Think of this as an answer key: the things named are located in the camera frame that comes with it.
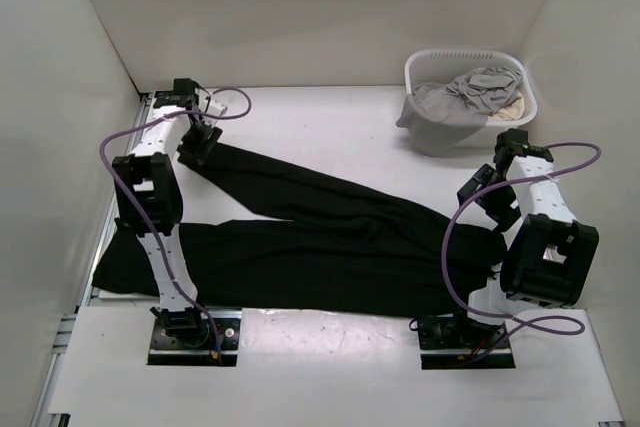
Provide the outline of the black trousers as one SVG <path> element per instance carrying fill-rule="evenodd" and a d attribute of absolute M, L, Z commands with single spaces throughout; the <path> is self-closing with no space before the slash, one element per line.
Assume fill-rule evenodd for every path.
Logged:
<path fill-rule="evenodd" d="M 392 317 L 455 309 L 440 263 L 450 220 L 439 212 L 225 144 L 202 166 L 180 163 L 252 213 L 180 227 L 205 303 Z M 501 234 L 456 224 L 447 260 L 458 294 L 482 289 L 506 250 Z"/>

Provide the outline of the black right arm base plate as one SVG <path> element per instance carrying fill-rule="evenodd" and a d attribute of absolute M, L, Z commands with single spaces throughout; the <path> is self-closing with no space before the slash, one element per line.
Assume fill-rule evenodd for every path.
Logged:
<path fill-rule="evenodd" d="M 414 318 L 409 329 L 418 336 L 421 369 L 496 370 L 516 367 L 506 326 L 470 320 L 465 313 Z"/>

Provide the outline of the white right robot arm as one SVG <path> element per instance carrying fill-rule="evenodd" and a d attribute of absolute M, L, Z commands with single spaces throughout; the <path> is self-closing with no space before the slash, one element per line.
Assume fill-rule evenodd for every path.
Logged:
<path fill-rule="evenodd" d="M 509 129 L 496 138 L 491 164 L 483 165 L 458 191 L 458 209 L 479 206 L 505 233 L 519 229 L 498 266 L 494 287 L 483 291 L 485 307 L 463 299 L 452 283 L 448 252 L 454 221 L 446 227 L 440 263 L 443 280 L 458 309 L 449 316 L 413 321 L 424 351 L 459 349 L 464 360 L 485 356 L 507 344 L 524 328 L 555 334 L 554 316 L 523 320 L 506 308 L 534 304 L 542 308 L 577 303 L 595 257 L 599 233 L 578 220 L 567 206 L 555 170 L 551 146 L 535 146 L 524 130 Z M 514 330 L 507 327 L 513 322 Z"/>

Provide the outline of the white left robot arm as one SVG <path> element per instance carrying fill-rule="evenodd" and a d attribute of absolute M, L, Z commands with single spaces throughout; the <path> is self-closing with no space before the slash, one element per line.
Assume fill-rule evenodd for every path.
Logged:
<path fill-rule="evenodd" d="M 198 302 L 181 247 L 183 199 L 172 163 L 175 153 L 186 151 L 202 165 L 221 135 L 205 121 L 203 94 L 190 78 L 174 80 L 173 89 L 153 101 L 138 144 L 106 166 L 114 178 L 119 220 L 133 231 L 151 265 L 159 295 L 152 313 L 168 336 L 188 348 L 208 344 L 217 358 L 219 330 Z"/>

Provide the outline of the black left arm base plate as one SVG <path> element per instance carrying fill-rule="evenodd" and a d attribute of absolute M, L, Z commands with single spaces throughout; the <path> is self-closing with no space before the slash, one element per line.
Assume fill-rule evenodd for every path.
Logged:
<path fill-rule="evenodd" d="M 210 310 L 220 335 L 215 344 L 204 320 L 205 331 L 190 340 L 170 336 L 158 319 L 151 331 L 147 364 L 150 366 L 235 367 L 241 337 L 242 311 Z"/>

